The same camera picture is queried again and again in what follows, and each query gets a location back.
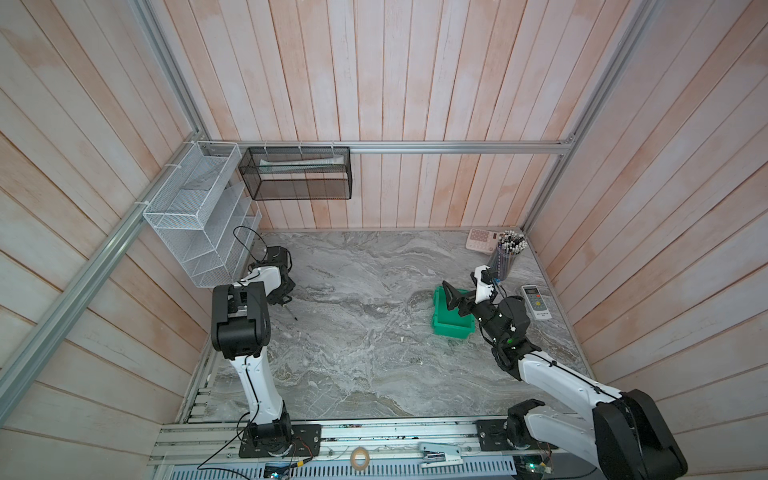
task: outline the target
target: gray marble surface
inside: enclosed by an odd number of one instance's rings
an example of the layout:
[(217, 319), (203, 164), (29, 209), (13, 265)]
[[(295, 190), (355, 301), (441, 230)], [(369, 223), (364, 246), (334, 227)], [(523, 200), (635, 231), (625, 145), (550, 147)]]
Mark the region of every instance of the gray marble surface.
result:
[[(488, 256), (465, 249), (467, 232), (270, 233), (292, 255), (291, 311), (270, 306), (268, 358), (292, 419), (501, 415), (529, 398), (568, 411), (495, 364), (478, 330), (467, 340), (432, 331), (432, 294), (443, 280), (471, 289)], [(259, 257), (259, 246), (254, 248)], [(528, 338), (586, 372), (529, 251), (502, 283), (509, 294), (540, 286), (553, 318), (531, 321)], [(234, 369), (217, 354), (204, 421), (237, 420), (247, 406)]]

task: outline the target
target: black wire basket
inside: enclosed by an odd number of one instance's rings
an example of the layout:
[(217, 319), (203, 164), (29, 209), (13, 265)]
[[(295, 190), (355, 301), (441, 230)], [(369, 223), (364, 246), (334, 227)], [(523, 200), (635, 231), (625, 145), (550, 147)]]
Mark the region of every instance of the black wire basket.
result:
[(352, 198), (347, 147), (249, 147), (239, 169), (254, 200)]

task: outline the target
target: green plastic box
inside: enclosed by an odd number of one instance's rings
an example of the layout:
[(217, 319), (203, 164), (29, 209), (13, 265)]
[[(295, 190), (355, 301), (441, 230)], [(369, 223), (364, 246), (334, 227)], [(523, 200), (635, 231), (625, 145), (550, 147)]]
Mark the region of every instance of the green plastic box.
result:
[(475, 316), (459, 316), (458, 309), (448, 311), (445, 306), (445, 291), (442, 285), (435, 288), (432, 296), (435, 300), (435, 314), (432, 315), (432, 328), (437, 335), (450, 336), (455, 339), (465, 339), (475, 331)]

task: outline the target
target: pencil cup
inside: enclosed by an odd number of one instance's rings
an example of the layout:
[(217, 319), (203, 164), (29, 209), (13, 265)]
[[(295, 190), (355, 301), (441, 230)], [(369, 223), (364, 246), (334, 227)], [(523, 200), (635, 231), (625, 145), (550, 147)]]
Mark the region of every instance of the pencil cup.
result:
[(491, 253), (488, 266), (496, 269), (496, 278), (500, 281), (506, 280), (516, 256), (515, 253), (507, 253), (501, 245), (497, 245), (496, 250), (493, 250), (493, 253)]

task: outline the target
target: tape roll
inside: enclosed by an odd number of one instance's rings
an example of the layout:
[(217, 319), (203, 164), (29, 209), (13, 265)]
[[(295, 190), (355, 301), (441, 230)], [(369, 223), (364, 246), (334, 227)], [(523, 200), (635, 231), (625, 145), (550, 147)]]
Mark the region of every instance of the tape roll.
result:
[[(365, 461), (363, 463), (357, 462), (357, 455), (360, 453), (362, 453), (362, 456), (365, 457)], [(349, 461), (352, 463), (352, 468), (358, 472), (362, 472), (368, 468), (368, 464), (371, 462), (371, 455), (368, 455), (368, 450), (365, 450), (363, 447), (357, 447), (352, 451), (352, 454), (349, 457)]]

